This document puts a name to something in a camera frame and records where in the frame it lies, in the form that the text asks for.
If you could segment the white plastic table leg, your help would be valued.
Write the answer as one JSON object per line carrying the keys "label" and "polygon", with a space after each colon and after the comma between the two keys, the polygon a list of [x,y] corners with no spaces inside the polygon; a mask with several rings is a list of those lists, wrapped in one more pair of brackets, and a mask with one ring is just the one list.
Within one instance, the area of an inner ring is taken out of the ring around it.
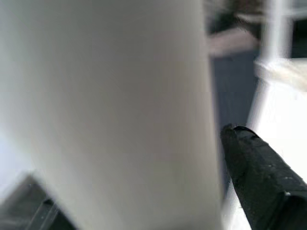
{"label": "white plastic table leg", "polygon": [[201,0],[0,0],[0,136],[81,230],[222,230]]}
{"label": "white plastic table leg", "polygon": [[261,57],[268,62],[288,58],[292,44],[293,0],[266,0]]}

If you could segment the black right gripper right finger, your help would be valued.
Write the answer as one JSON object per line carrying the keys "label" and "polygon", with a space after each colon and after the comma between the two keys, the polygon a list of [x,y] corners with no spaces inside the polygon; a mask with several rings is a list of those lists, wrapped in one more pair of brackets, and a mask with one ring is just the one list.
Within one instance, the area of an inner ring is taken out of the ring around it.
{"label": "black right gripper right finger", "polygon": [[307,184],[245,126],[223,127],[224,158],[252,230],[307,230]]}

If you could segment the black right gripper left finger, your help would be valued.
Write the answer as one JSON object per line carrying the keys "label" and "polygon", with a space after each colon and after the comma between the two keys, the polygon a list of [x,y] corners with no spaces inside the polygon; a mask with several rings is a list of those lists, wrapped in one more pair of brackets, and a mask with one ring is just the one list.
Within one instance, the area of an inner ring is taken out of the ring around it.
{"label": "black right gripper left finger", "polygon": [[31,175],[0,201],[0,230],[77,230]]}

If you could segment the white plastic table top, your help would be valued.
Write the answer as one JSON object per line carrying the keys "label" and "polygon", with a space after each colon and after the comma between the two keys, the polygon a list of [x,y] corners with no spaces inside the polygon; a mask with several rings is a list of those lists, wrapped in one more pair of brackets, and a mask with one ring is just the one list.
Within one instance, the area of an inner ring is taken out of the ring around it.
{"label": "white plastic table top", "polygon": [[[307,57],[257,62],[259,83],[245,127],[275,150],[307,184]],[[225,230],[252,230],[232,180]]]}

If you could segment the black table cloth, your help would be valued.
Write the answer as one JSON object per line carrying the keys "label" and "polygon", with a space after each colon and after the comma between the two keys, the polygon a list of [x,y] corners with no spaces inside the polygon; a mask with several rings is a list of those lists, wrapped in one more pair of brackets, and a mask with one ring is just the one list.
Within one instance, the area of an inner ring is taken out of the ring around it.
{"label": "black table cloth", "polygon": [[258,55],[259,51],[253,49],[224,56],[210,56],[222,200],[225,200],[228,192],[230,176],[220,132],[228,124],[244,126],[248,121],[258,84],[254,73],[254,61]]}

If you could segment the beige cloth covered bench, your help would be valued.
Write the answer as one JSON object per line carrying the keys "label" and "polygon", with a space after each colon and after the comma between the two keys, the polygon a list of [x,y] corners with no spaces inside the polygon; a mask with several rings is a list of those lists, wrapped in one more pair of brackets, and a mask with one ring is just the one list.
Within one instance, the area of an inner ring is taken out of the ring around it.
{"label": "beige cloth covered bench", "polygon": [[258,39],[251,32],[240,27],[209,35],[208,42],[209,55],[212,57],[252,50],[259,45]]}

